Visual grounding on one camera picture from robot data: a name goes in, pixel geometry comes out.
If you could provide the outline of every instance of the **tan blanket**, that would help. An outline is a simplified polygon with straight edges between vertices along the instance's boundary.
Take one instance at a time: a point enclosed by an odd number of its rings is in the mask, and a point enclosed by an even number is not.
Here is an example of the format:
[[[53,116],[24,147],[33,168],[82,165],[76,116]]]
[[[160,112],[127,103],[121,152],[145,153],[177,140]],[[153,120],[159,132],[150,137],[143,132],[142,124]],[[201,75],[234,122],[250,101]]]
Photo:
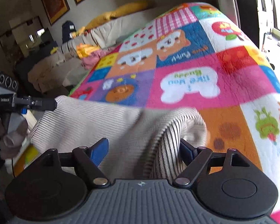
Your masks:
[[[193,108],[148,110],[66,96],[56,98],[54,112],[45,112],[33,131],[31,142],[41,153],[49,148],[71,152],[109,139],[109,153],[100,169],[114,178],[175,178],[185,165],[179,141],[193,146],[206,141],[205,123]]]
[[[28,81],[36,90],[45,93],[62,86],[69,72],[79,67],[82,67],[79,58],[66,60],[64,55],[57,51],[34,65],[28,73]]]

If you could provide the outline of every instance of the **pink cloth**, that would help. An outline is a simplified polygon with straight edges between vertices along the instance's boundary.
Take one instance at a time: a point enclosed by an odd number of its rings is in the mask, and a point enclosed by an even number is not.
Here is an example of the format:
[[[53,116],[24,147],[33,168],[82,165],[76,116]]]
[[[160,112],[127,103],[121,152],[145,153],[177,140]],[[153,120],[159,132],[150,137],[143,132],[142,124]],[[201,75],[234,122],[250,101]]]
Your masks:
[[[114,47],[111,47],[108,49],[99,49],[92,52],[90,56],[82,58],[82,66],[87,70],[91,70],[102,57],[109,54],[113,50]]]

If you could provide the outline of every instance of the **white square patch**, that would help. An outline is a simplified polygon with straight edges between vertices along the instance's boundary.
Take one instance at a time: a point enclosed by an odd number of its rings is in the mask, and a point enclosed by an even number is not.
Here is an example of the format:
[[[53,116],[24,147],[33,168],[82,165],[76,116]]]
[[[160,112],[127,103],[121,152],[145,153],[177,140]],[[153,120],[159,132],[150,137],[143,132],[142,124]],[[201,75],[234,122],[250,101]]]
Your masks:
[[[280,94],[271,93],[240,105],[263,172],[275,183],[279,197],[274,211],[280,210]]]
[[[200,20],[215,52],[233,47],[254,45],[254,43],[228,18],[209,18]]]
[[[142,47],[151,41],[156,40],[155,20],[148,23],[144,28],[133,33],[130,37],[125,39],[119,49],[119,52],[128,51]]]

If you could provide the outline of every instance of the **cartoon frog print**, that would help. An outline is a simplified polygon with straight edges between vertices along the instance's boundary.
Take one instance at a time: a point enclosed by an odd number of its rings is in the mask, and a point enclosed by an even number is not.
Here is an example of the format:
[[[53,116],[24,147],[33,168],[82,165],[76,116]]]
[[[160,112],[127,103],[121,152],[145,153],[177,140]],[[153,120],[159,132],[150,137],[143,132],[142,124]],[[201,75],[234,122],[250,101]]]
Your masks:
[[[265,107],[261,111],[254,110],[256,113],[255,128],[259,132],[260,138],[268,138],[274,145],[276,143],[276,136],[280,133],[277,120],[271,116],[271,112],[267,112]]]

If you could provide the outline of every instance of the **pink checkered patch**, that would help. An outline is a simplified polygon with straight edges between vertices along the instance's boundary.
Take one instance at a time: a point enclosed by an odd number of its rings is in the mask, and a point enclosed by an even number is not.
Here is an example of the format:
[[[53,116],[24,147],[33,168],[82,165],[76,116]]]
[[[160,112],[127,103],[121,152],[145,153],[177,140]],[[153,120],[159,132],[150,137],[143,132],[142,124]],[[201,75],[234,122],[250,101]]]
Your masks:
[[[168,34],[174,29],[180,28],[190,23],[194,23],[196,21],[196,16],[190,11],[188,7],[166,14],[165,16],[157,18],[155,20],[157,38],[161,37],[162,35]]]

